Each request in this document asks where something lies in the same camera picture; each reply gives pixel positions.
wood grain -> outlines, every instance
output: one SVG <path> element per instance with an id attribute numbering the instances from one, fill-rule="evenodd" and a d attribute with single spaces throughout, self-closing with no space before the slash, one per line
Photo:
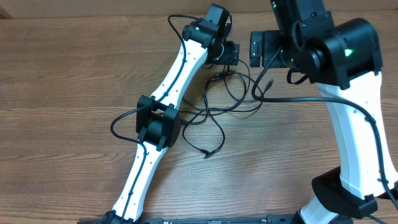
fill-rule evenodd
<path id="1" fill-rule="evenodd" d="M 398 0 L 323 0 L 328 10 L 393 10 Z M 0 0 L 13 18 L 206 14 L 211 3 L 230 12 L 272 12 L 264 0 Z"/>
<path id="2" fill-rule="evenodd" d="M 241 44 L 241 58 L 248 62 L 251 31 L 276 29 L 274 15 L 233 16 L 230 38 Z M 379 32 L 382 109 L 397 166 L 398 14 L 340 11 L 333 17 L 336 24 L 363 17 Z M 189 22 L 174 20 L 178 30 Z M 109 125 L 157 88 L 174 62 L 177 37 L 165 16 L 1 20 L 0 29 L 0 223 L 100 218 L 120 194 L 136 151 L 135 145 L 113 137 Z M 236 69 L 246 72 L 242 65 Z M 203 106 L 205 80 L 214 72 L 200 70 L 186 98 Z M 275 80 L 270 97 L 318 95 L 315 85 L 286 84 L 286 72 L 267 74 L 265 80 Z M 252 69 L 254 77 L 258 73 Z M 233 93 L 242 94 L 236 77 L 227 82 Z M 211 87 L 209 102 L 234 103 L 222 83 Z M 224 148 L 203 160 L 179 138 L 155 173 L 145 217 L 294 213 L 313 197 L 311 180 L 340 163 L 322 103 L 264 105 L 252 116 L 225 114 L 217 120 L 226 133 Z M 116 131 L 135 137 L 135 117 L 121 121 Z M 214 149 L 221 133 L 208 121 L 187 130 L 187 138 Z M 376 215 L 398 223 L 391 202 L 380 200 Z"/>

wooden surface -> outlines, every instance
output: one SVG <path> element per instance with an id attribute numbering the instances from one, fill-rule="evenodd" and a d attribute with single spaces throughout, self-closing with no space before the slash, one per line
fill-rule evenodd
<path id="1" fill-rule="evenodd" d="M 328 10 L 393 10 L 398 0 L 323 0 Z M 0 0 L 10 17 L 206 14 L 211 3 L 230 12 L 271 12 L 270 0 Z"/>
<path id="2" fill-rule="evenodd" d="M 334 12 L 336 24 L 369 19 L 384 59 L 382 109 L 391 157 L 398 166 L 398 13 Z M 182 30 L 187 19 L 174 20 Z M 234 14 L 231 40 L 248 62 L 252 30 L 272 30 L 272 13 Z M 0 223 L 75 223 L 110 210 L 130 171 L 136 145 L 116 139 L 112 120 L 150 95 L 174 62 L 180 42 L 165 16 L 0 20 Z M 246 72 L 240 65 L 237 70 Z M 202 105 L 200 70 L 186 98 Z M 315 85 L 285 82 L 271 70 L 270 97 L 317 96 Z M 257 76 L 259 69 L 252 70 Z M 231 91 L 242 93 L 236 78 Z M 222 83 L 209 91 L 213 106 L 233 103 Z M 226 144 L 203 160 L 182 138 L 166 153 L 150 185 L 145 217 L 262 217 L 294 213 L 313 197 L 311 180 L 338 166 L 338 149 L 323 103 L 264 105 L 257 113 L 217 117 Z M 135 116 L 116 131 L 136 137 Z M 208 121 L 187 131 L 192 143 L 221 141 Z M 379 218 L 398 223 L 391 202 Z M 371 223 L 364 220 L 358 223 Z"/>

wooden table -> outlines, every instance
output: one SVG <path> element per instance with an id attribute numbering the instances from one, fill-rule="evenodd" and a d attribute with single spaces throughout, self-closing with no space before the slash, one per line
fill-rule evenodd
<path id="1" fill-rule="evenodd" d="M 274 15 L 233 16 L 230 39 L 241 44 L 241 58 L 249 62 L 251 31 L 276 29 Z M 398 166 L 398 13 L 338 11 L 333 16 L 336 24 L 369 19 L 379 32 L 382 109 Z M 178 30 L 190 22 L 174 21 Z M 0 223 L 100 218 L 121 193 L 136 153 L 136 145 L 116 139 L 109 125 L 158 87 L 174 62 L 177 36 L 166 16 L 1 20 L 0 30 Z M 242 65 L 236 69 L 247 72 Z M 266 75 L 265 80 L 275 80 L 270 97 L 318 95 L 316 85 L 287 84 L 286 72 Z M 200 70 L 186 98 L 203 105 L 205 80 L 214 73 Z M 253 76 L 258 73 L 252 69 Z M 236 77 L 228 83 L 233 93 L 242 94 Z M 234 103 L 222 83 L 211 87 L 209 102 Z M 311 180 L 340 164 L 324 103 L 264 105 L 251 116 L 224 114 L 217 120 L 226 133 L 224 148 L 204 160 L 180 137 L 157 168 L 145 217 L 294 213 L 312 199 Z M 135 116 L 116 131 L 136 137 Z M 192 127 L 187 136 L 207 149 L 221 142 L 211 121 Z M 379 200 L 375 215 L 398 223 L 387 200 Z"/>

